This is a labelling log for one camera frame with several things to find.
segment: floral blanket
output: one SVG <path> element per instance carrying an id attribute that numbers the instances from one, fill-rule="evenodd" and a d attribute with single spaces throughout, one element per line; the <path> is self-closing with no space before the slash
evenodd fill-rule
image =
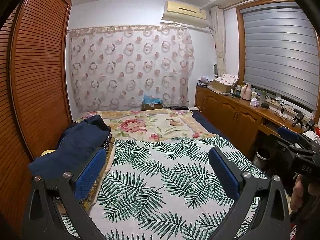
<path id="1" fill-rule="evenodd" d="M 209 164 L 212 147 L 218 146 L 242 171 L 264 176 L 221 137 L 115 144 L 112 168 L 89 214 L 108 240 L 208 239 L 233 204 Z M 238 236 L 248 228 L 257 204 L 255 198 Z M 63 219 L 77 235 L 68 217 Z"/>
<path id="2" fill-rule="evenodd" d="M 173 137 L 210 138 L 208 133 L 189 110 L 156 109 L 148 111 L 97 111 L 88 112 L 77 122 L 99 114 L 111 127 L 116 139 L 137 141 L 164 141 Z"/>

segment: yellowed air conditioner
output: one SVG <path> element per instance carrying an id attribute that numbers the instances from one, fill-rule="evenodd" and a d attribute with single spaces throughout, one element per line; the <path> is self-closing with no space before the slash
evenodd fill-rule
<path id="1" fill-rule="evenodd" d="M 198 7 L 184 3 L 167 1 L 164 6 L 162 19 L 177 23 L 184 23 L 200 28 L 207 27 L 206 12 Z"/>

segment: dark blue bed sheet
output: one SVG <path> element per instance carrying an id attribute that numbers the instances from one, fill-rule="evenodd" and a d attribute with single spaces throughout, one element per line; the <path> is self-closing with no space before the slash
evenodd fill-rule
<path id="1" fill-rule="evenodd" d="M 199 111 L 191 112 L 193 114 L 193 118 L 196 119 L 196 121 L 199 122 L 209 133 L 218 134 L 219 136 L 230 141 L 228 137 L 226 137 L 220 130 L 215 128 Z"/>

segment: window blind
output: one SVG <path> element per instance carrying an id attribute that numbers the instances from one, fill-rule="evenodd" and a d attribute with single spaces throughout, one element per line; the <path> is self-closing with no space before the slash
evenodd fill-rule
<path id="1" fill-rule="evenodd" d="M 315 31 L 294 2 L 254 6 L 244 19 L 244 82 L 316 109 L 319 57 Z"/>

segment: wardrobe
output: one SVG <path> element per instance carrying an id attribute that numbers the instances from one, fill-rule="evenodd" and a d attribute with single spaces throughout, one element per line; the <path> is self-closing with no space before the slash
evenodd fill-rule
<path id="1" fill-rule="evenodd" d="M 28 164 L 72 122 L 65 45 L 70 0 L 23 0 L 0 30 L 0 216 L 20 236 Z"/>

